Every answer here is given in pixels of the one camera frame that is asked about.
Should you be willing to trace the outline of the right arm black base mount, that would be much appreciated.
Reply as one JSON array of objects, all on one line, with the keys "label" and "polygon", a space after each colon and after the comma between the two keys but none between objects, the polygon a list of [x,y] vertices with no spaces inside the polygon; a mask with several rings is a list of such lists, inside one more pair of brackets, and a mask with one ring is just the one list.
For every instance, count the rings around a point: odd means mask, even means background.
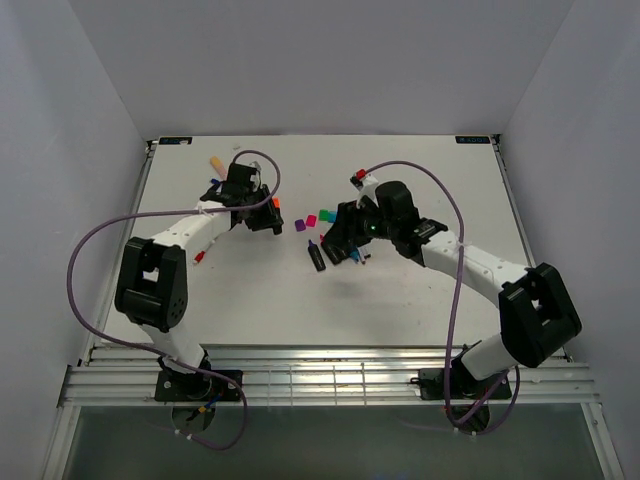
[{"label": "right arm black base mount", "polygon": [[[445,371],[443,368],[419,369],[415,377],[409,380],[411,385],[419,388],[419,396],[422,400],[444,400]],[[501,374],[495,374],[488,379],[477,381],[473,377],[463,379],[454,371],[450,372],[450,398],[452,400],[478,400],[481,399],[493,386],[498,386],[490,396],[492,400],[507,400],[512,397],[512,390],[507,379],[502,379]]]}]

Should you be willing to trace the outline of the peach pastel highlighter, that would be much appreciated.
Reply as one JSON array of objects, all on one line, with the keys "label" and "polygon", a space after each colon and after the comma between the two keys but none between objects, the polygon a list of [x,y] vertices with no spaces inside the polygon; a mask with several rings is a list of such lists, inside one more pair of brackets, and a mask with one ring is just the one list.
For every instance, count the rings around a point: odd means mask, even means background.
[{"label": "peach pastel highlighter", "polygon": [[212,156],[210,158],[210,165],[219,175],[221,180],[224,180],[227,178],[227,168],[225,164],[217,156]]}]

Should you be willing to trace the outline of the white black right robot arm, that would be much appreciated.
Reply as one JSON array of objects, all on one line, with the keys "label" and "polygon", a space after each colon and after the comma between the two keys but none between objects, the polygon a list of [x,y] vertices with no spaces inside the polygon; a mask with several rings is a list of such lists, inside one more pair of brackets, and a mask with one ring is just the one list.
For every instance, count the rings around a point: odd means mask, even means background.
[{"label": "white black right robot arm", "polygon": [[339,264],[374,239],[388,240],[403,258],[461,281],[498,309],[499,332],[465,348],[445,375],[464,397],[476,396],[505,370],[538,367],[582,330],[555,267],[527,267],[464,246],[446,225],[419,214],[400,181],[366,186],[357,199],[339,204],[321,247]]}]

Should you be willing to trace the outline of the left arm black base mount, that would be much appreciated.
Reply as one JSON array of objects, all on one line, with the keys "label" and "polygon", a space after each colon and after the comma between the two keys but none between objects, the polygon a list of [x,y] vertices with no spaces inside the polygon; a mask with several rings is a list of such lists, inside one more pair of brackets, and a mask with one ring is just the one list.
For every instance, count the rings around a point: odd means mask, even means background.
[{"label": "left arm black base mount", "polygon": [[228,380],[199,373],[177,373],[161,370],[153,396],[157,402],[203,402],[218,398],[223,402],[239,402],[239,389]]}]

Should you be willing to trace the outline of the right blue corner label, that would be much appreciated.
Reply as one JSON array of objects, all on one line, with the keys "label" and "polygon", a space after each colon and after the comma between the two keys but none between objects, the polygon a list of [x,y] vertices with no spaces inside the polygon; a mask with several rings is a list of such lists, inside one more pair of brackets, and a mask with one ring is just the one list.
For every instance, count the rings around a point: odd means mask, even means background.
[{"label": "right blue corner label", "polygon": [[467,145],[491,144],[491,139],[488,136],[456,135],[455,141],[457,144],[467,144]]}]

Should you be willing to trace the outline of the aluminium frame rail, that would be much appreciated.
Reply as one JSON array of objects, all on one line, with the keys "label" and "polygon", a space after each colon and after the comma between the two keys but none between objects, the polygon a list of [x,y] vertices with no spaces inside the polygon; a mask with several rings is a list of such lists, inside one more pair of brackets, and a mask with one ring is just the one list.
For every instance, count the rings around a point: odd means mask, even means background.
[{"label": "aluminium frame rail", "polygon": [[[252,407],[414,406],[414,380],[423,368],[443,366],[442,348],[213,347],[212,366],[240,370]],[[152,406],[159,374],[155,355],[115,345],[93,349],[70,367],[59,406]],[[536,369],[510,373],[521,384],[517,402],[589,404],[600,400],[590,368],[560,353]]]}]

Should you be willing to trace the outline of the left blue corner label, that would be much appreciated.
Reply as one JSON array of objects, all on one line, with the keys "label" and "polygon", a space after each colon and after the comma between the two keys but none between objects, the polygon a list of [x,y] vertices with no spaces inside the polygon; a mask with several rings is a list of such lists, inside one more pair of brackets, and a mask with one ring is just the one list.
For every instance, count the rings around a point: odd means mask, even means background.
[{"label": "left blue corner label", "polygon": [[159,145],[190,145],[192,143],[192,137],[161,137],[158,140]]}]

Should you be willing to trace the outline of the purple cap black highlighter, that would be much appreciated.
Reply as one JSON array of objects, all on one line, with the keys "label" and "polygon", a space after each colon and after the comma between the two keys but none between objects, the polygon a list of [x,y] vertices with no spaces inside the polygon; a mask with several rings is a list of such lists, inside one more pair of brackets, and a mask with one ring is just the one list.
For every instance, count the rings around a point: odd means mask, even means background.
[{"label": "purple cap black highlighter", "polygon": [[325,264],[324,259],[322,257],[322,253],[320,251],[320,248],[312,240],[308,241],[307,252],[308,252],[308,255],[309,255],[309,257],[310,257],[310,259],[311,259],[316,271],[317,272],[325,271],[326,270],[326,264]]}]

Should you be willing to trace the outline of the blue corner label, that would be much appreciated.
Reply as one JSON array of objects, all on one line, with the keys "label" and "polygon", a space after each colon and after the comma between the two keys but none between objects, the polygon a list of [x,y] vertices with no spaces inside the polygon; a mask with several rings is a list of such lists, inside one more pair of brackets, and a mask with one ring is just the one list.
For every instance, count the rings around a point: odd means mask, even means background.
[{"label": "blue corner label", "polygon": [[467,144],[467,145],[491,144],[491,139],[488,136],[456,135],[455,141],[457,144]]},{"label": "blue corner label", "polygon": [[192,137],[161,137],[158,140],[159,145],[190,145],[192,143]]}]

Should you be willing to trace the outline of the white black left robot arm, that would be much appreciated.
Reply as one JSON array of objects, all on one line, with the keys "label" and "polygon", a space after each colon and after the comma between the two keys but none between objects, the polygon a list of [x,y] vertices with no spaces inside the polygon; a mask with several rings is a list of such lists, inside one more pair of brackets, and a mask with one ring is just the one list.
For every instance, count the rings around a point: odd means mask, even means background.
[{"label": "white black left robot arm", "polygon": [[178,372],[177,386],[190,399],[205,397],[212,376],[206,353],[188,332],[189,271],[222,234],[244,224],[253,231],[282,233],[280,210],[269,198],[256,162],[234,163],[226,179],[200,197],[196,212],[150,238],[130,238],[124,248],[114,304],[161,352],[160,364]]}]

